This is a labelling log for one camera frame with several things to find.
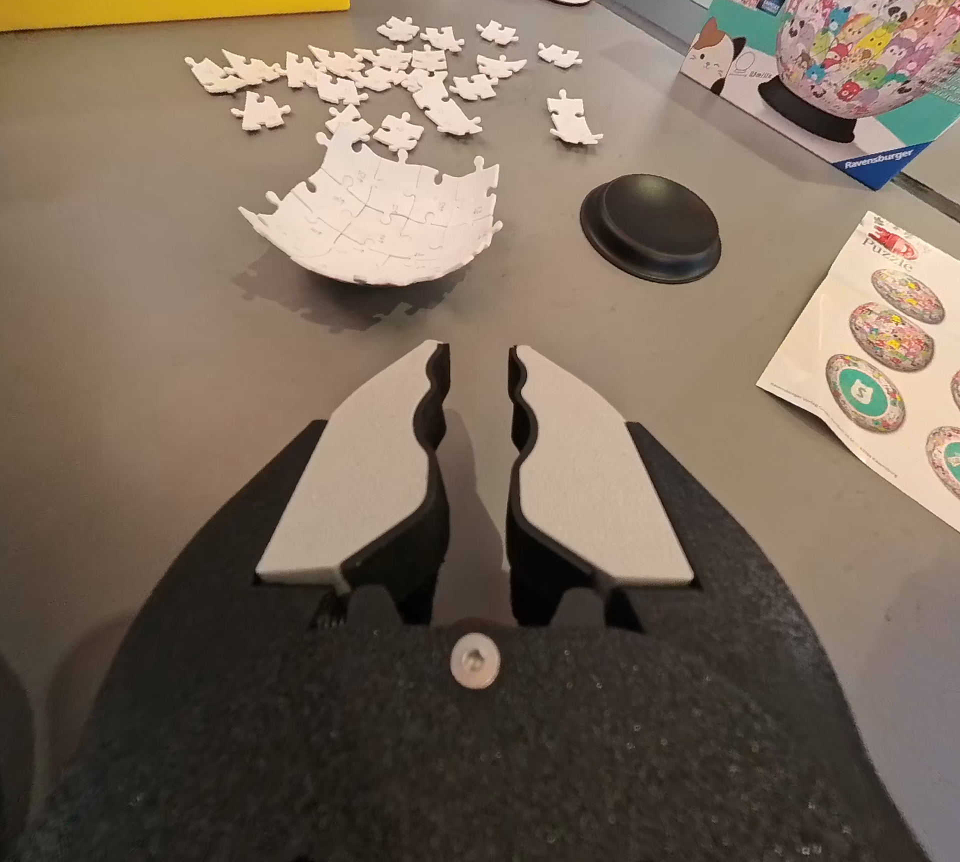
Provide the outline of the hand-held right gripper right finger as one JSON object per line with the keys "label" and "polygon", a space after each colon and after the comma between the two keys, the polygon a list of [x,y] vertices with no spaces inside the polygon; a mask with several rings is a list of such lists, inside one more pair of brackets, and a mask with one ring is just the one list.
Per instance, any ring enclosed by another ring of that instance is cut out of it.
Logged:
{"label": "hand-held right gripper right finger", "polygon": [[626,419],[528,344],[508,359],[506,559],[520,626],[547,626],[571,593],[606,621],[621,592],[684,591],[694,569]]}

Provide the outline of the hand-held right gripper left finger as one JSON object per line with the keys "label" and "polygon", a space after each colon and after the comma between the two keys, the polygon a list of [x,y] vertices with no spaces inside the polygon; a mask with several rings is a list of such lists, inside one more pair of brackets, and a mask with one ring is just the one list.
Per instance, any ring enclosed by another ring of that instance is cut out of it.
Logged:
{"label": "hand-held right gripper left finger", "polygon": [[437,450],[450,346],[426,340],[372,376],[326,422],[255,569],[259,582],[351,597],[385,589],[428,625],[450,546]]}

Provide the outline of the curved assembled puzzle section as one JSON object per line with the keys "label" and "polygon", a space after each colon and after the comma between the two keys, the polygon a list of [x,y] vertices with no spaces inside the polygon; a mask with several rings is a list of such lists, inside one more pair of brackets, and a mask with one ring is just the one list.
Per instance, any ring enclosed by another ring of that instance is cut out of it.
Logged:
{"label": "curved assembled puzzle section", "polygon": [[444,279],[469,266],[502,229],[500,167],[482,156],[450,175],[374,153],[366,140],[319,132],[316,172],[270,212],[239,207],[249,226],[295,265],[337,282],[405,287]]}

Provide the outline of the joined white puzzle piece pair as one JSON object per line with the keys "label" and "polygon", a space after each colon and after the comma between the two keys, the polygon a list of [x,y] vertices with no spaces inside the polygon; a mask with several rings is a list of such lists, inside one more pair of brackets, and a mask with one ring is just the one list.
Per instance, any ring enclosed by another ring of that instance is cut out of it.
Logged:
{"label": "joined white puzzle piece pair", "polygon": [[546,100],[552,127],[551,136],[571,146],[594,146],[604,139],[603,133],[591,131],[584,110],[584,102],[569,96],[566,89],[558,90],[557,98]]}

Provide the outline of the pile of white puzzle pieces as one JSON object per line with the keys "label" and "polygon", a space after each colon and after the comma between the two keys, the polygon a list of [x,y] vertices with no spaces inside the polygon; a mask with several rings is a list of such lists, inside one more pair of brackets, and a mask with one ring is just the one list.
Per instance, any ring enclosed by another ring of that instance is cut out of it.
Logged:
{"label": "pile of white puzzle pieces", "polygon": [[515,28],[490,20],[475,30],[480,40],[499,52],[479,52],[475,71],[465,76],[450,73],[450,57],[461,54],[466,45],[452,27],[420,27],[411,17],[397,16],[376,27],[386,44],[372,50],[329,51],[310,45],[306,55],[287,52],[282,63],[222,50],[224,65],[209,57],[190,56],[184,63],[208,95],[240,101],[230,113],[248,134],[284,126],[292,107],[259,89],[285,82],[292,91],[313,91],[329,105],[326,129],[330,134],[350,128],[361,141],[375,141],[394,154],[410,153],[424,128],[408,112],[388,114],[373,126],[362,117],[359,106],[373,93],[401,88],[438,133],[455,138],[480,134],[481,117],[469,115],[460,103],[495,100],[499,85],[521,73],[527,60],[502,52],[519,41]]}

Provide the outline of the colourful puzzle ball box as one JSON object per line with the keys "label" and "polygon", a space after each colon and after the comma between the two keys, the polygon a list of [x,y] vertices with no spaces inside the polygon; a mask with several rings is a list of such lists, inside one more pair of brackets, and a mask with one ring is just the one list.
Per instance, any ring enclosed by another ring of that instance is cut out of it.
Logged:
{"label": "colourful puzzle ball box", "polygon": [[958,122],[959,0],[712,0],[681,76],[878,191]]}

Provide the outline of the black round stand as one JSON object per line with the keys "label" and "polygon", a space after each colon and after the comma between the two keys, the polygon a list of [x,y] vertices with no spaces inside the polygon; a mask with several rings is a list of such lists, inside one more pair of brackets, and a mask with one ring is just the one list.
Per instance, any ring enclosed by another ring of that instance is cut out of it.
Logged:
{"label": "black round stand", "polygon": [[640,280],[701,280],[722,256],[712,208],[687,186],[660,175],[629,173],[595,187],[582,201],[580,224],[598,255]]}

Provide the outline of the white printed paper sheet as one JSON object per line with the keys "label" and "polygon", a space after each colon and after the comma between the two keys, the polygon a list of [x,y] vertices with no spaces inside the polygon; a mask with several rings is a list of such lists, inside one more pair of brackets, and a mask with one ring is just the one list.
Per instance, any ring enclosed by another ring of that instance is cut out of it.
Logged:
{"label": "white printed paper sheet", "polygon": [[758,388],[959,529],[959,262],[867,212]]}

